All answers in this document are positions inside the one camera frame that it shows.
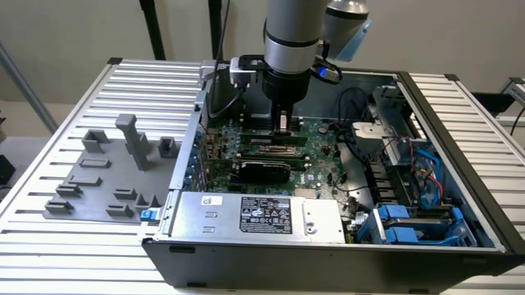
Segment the gray fixture plate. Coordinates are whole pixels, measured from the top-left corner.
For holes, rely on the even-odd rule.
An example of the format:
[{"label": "gray fixture plate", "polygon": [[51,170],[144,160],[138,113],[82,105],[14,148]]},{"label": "gray fixture plate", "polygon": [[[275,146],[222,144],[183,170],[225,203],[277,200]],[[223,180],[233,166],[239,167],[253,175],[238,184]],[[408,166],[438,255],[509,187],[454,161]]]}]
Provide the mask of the gray fixture plate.
[{"label": "gray fixture plate", "polygon": [[[130,189],[136,191],[138,196],[142,194],[147,204],[151,203],[154,195],[161,205],[165,205],[169,192],[171,173],[174,172],[175,159],[161,158],[159,142],[148,143],[148,170],[139,171],[132,156],[126,148],[124,140],[110,140],[110,143],[102,143],[103,154],[82,152],[82,155],[67,175],[66,182],[74,176],[78,178],[100,177],[100,186],[79,185],[82,190],[80,197],[59,196],[55,194],[51,202],[68,201],[74,206],[70,214],[54,214],[44,211],[44,218],[48,219],[71,219],[87,221],[114,221],[126,223],[140,223],[140,207],[135,207],[135,201],[116,199],[114,191],[116,189]],[[108,160],[108,168],[82,168],[83,160]],[[128,205],[132,216],[110,216],[107,213],[108,206]]]}]

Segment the sticker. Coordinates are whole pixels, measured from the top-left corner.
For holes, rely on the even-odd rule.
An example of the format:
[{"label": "sticker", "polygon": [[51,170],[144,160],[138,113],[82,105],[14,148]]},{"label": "sticker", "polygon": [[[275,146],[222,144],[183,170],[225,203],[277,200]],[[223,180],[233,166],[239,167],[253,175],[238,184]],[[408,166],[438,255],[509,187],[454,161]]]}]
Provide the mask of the sticker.
[{"label": "sticker", "polygon": [[290,199],[242,197],[242,232],[259,234],[291,234],[293,213]]},{"label": "sticker", "polygon": [[221,206],[222,205],[222,196],[221,195],[203,195],[203,198],[201,200],[201,205]]}]

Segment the warning label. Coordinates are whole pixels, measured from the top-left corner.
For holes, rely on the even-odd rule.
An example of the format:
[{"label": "warning label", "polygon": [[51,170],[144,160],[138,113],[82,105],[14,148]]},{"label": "warning label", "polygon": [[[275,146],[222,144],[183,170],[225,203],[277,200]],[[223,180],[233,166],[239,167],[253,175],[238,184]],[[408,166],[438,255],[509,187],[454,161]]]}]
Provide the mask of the warning label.
[{"label": "warning label", "polygon": [[242,197],[239,228],[242,232],[291,234],[290,199]]}]

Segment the slotted aluminum surface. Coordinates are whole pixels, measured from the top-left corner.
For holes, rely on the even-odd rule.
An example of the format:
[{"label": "slotted aluminum surface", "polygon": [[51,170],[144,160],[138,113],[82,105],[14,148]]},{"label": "slotted aluminum surface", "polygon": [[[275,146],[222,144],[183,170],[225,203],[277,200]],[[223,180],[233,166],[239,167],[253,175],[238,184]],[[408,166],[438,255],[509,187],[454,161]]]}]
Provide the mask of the slotted aluminum surface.
[{"label": "slotted aluminum surface", "polygon": [[[104,129],[108,137],[120,138],[114,120],[119,113],[130,112],[148,138],[182,138],[201,89],[198,78],[198,63],[124,60],[104,68],[0,203],[0,293],[231,294],[226,290],[173,289],[163,282],[136,238],[139,231],[153,234],[155,227],[42,217],[44,204],[84,148],[84,132]],[[525,226],[517,228],[525,232]],[[519,267],[500,277],[474,277],[442,294],[523,294],[524,276],[525,267]]]},{"label": "slotted aluminum surface", "polygon": [[525,153],[460,82],[412,74],[512,223],[525,225]]}]

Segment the motherboard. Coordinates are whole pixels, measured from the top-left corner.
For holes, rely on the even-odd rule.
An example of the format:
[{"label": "motherboard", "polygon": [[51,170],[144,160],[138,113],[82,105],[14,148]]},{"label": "motherboard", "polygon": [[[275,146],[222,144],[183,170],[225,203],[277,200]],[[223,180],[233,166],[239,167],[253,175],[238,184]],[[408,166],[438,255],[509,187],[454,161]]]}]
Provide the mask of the motherboard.
[{"label": "motherboard", "polygon": [[[230,120],[206,130],[209,192],[337,198],[338,191],[330,184],[344,172],[336,140],[338,127],[321,119],[299,118],[295,123],[293,136],[277,143],[267,141],[269,130],[246,128],[243,120]],[[238,166],[261,162],[290,166],[289,179],[246,181],[238,175]],[[257,170],[251,174],[266,177]]]}]

